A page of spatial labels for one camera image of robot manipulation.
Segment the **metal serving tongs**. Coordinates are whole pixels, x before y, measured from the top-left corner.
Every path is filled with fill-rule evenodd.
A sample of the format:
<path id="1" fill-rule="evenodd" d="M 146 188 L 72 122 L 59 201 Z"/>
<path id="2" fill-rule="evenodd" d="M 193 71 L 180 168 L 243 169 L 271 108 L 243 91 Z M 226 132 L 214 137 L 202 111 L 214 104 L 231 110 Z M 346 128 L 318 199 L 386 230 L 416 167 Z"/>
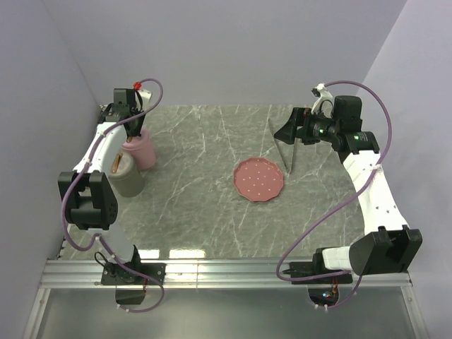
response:
<path id="1" fill-rule="evenodd" d="M 285 168 L 286 174 L 292 174 L 295 170 L 296 156 L 297 156 L 297 144 L 293 145 L 283 145 L 282 141 L 279 141 L 275 137 L 275 127 L 270 118 L 267 118 L 268 130 L 270 131 L 271 137 L 275 144 L 275 147 L 278 151 L 278 155 L 280 156 L 280 160 Z"/>

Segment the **pink cylindrical container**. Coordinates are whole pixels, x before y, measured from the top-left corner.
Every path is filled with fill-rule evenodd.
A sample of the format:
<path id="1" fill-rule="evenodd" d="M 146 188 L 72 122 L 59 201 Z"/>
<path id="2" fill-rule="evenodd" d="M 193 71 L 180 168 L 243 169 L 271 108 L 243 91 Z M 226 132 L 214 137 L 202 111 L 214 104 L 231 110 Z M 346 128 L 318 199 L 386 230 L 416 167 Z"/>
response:
<path id="1" fill-rule="evenodd" d="M 153 142 L 151 141 L 151 143 L 152 143 L 152 147 L 148 150 L 141 151 L 141 152 L 132 152 L 132 153 L 128 152 L 135 159 L 137 168 L 139 170 L 148 170 L 157 161 L 157 157 L 156 157 L 155 150 L 153 147 Z"/>

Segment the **grey cylindrical container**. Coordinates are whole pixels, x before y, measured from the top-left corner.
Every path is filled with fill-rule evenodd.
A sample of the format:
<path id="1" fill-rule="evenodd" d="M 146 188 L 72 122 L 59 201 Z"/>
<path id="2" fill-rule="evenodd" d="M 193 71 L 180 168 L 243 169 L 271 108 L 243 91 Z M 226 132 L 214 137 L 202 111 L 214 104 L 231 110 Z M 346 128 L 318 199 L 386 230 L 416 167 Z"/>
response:
<path id="1" fill-rule="evenodd" d="M 112 177 L 108 175 L 109 182 L 111 185 L 117 190 L 119 195 L 125 198 L 131 198 L 139 195 L 144 188 L 144 178 L 142 178 L 141 173 L 138 170 L 138 173 L 135 175 L 131 175 L 125 179 L 114 180 Z"/>

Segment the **pink round lid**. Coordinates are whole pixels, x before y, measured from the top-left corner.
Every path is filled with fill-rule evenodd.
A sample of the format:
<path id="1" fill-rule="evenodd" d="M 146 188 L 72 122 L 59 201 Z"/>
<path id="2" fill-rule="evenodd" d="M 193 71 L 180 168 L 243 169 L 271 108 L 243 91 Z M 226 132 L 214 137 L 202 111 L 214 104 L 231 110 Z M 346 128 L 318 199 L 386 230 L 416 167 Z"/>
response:
<path id="1" fill-rule="evenodd" d="M 149 130 L 145 127 L 141 129 L 139 136 L 129 137 L 122 144 L 122 148 L 127 152 L 141 152 L 152 147 Z"/>

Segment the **grey round lid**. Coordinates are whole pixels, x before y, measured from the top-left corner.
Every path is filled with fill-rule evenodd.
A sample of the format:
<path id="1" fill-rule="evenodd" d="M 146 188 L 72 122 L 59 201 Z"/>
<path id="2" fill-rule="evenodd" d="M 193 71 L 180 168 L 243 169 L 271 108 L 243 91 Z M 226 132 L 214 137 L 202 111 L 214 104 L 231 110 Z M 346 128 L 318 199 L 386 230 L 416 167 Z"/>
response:
<path id="1" fill-rule="evenodd" d="M 114 180 L 125 179 L 138 173 L 136 161 L 133 156 L 125 151 L 117 154 L 108 175 Z"/>

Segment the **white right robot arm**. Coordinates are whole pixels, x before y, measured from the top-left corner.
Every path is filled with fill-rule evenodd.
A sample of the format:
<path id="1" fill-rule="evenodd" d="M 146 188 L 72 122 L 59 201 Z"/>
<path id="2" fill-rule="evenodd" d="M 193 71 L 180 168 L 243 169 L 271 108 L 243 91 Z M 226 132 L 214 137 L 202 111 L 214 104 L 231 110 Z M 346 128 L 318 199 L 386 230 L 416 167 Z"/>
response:
<path id="1" fill-rule="evenodd" d="M 320 248 L 313 256 L 311 270 L 277 270 L 281 280 L 293 284 L 356 274 L 379 275 L 405 273 L 417 254 L 422 235 L 412 229 L 398 209 L 381 166 L 385 152 L 375 135 L 362 130 L 362 101 L 357 96 L 340 95 L 332 101 L 326 117 L 322 102 L 313 108 L 295 107 L 287 123 L 274 136 L 292 145 L 299 139 L 304 145 L 320 141 L 331 144 L 349 174 L 364 219 L 364 236 L 349 246 Z"/>

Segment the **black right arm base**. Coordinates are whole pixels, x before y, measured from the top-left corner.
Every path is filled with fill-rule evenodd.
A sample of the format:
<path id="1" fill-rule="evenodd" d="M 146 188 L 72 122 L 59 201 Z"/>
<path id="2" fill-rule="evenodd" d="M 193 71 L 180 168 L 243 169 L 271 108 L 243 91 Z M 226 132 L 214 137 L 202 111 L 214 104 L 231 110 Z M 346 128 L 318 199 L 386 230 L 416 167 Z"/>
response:
<path id="1" fill-rule="evenodd" d="M 324 269 L 321 264 L 314 262 L 293 261 L 289 262 L 289 268 L 284 270 L 283 273 L 292 279 L 305 279 L 313 275 L 328 274 L 330 271 Z M 292 282 L 293 285 L 308 285 L 308 296 L 314 304 L 314 308 L 319 309 L 321 307 L 324 311 L 328 311 L 339 303 L 340 286 L 352 283 L 353 277 L 350 273 Z"/>

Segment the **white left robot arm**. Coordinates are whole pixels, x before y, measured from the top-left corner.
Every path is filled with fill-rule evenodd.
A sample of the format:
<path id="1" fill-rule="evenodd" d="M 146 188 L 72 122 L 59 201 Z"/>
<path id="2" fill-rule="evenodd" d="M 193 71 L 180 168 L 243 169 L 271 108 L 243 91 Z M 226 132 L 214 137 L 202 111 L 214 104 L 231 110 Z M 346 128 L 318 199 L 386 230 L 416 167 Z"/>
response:
<path id="1" fill-rule="evenodd" d="M 66 241 L 78 251 L 99 244 L 111 263 L 121 264 L 118 276 L 137 283 L 143 267 L 135 262 L 135 246 L 116 224 L 118 203 L 107 178 L 117 151 L 130 136 L 140 132 L 143 99 L 135 89 L 117 88 L 113 103 L 101 112 L 95 136 L 82 160 L 58 178 L 61 220 Z"/>

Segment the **pink dotted plate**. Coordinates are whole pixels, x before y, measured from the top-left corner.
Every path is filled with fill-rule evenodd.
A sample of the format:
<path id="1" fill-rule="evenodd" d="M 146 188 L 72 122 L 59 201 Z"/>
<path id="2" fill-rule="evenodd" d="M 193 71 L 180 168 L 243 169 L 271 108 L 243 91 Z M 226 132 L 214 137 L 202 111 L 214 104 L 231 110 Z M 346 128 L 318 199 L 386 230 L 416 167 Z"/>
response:
<path id="1" fill-rule="evenodd" d="M 233 170 L 237 193 L 252 202 L 266 202 L 277 197 L 284 187 L 280 168 L 264 157 L 250 157 Z"/>

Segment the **aluminium frame rail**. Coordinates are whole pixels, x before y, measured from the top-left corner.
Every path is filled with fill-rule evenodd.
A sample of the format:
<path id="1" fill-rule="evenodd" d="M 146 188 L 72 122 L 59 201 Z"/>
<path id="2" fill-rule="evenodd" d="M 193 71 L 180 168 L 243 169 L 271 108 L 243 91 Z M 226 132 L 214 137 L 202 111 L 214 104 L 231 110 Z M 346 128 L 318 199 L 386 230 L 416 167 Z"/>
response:
<path id="1" fill-rule="evenodd" d="M 343 285 L 344 305 L 315 307 L 309 287 L 275 276 L 275 260 L 167 260 L 163 290 L 127 314 L 116 287 L 100 282 L 92 261 L 48 261 L 26 338 L 427 338 L 407 274 L 367 276 L 357 294 Z"/>

